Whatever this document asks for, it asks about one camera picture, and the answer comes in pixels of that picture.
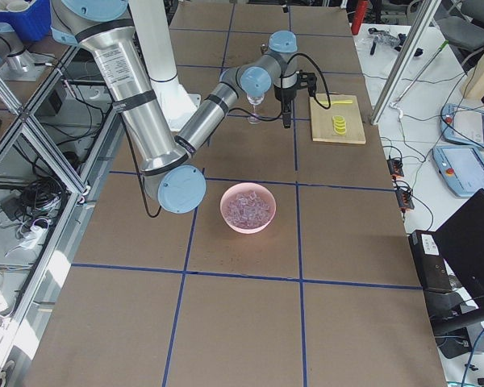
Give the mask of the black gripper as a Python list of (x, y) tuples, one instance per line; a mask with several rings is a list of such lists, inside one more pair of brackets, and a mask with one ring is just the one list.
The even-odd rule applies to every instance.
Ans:
[(281, 76), (274, 82), (274, 96), (281, 104), (282, 123), (285, 129), (290, 129), (292, 102), (297, 97), (300, 86), (300, 72)]

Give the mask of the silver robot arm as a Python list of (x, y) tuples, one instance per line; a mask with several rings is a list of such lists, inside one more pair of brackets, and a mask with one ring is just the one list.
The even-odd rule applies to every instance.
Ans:
[(135, 140), (143, 162), (140, 189), (172, 213), (195, 209), (206, 193), (190, 158), (241, 96), (258, 103), (275, 88), (294, 98), (297, 39), (276, 31), (255, 62), (224, 71), (195, 105), (177, 76), (169, 25), (160, 1), (54, 1), (56, 40), (90, 52)]

